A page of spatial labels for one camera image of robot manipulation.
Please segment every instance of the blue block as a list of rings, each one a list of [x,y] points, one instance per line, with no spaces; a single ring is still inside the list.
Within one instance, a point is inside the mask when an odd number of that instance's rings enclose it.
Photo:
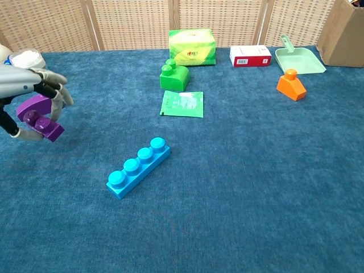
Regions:
[[[154,138],[149,147],[141,148],[137,158],[130,158],[124,162],[122,171],[114,171],[109,175],[106,186],[122,199],[151,171],[171,154],[171,148],[163,138]]]

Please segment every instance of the red and white box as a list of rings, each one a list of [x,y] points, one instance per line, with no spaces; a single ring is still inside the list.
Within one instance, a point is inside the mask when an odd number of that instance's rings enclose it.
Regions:
[[[272,54],[265,45],[234,45],[230,47],[233,67],[266,67]]]

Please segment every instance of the green tissue box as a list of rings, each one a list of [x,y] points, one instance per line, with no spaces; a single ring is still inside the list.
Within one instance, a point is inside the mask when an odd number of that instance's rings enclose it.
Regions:
[[[170,30],[169,57],[177,65],[215,65],[216,41],[209,29]]]

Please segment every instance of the dustpan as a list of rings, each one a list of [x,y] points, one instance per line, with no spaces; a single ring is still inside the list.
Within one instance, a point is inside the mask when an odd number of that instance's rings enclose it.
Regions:
[[[277,49],[275,57],[283,72],[290,68],[295,69],[297,74],[323,73],[326,71],[324,65],[311,50],[303,47],[295,48],[287,35],[282,35],[280,39],[284,48]]]

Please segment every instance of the woven screen panel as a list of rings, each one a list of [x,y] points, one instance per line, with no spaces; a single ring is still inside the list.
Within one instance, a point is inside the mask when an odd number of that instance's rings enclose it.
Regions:
[[[0,0],[0,22],[13,51],[94,50],[79,0]]]
[[[180,0],[180,29],[209,28],[217,47],[250,45],[262,0]]]
[[[275,0],[264,45],[283,46],[281,35],[288,35],[294,46],[315,45],[334,0]]]
[[[168,48],[168,0],[92,0],[105,50]]]

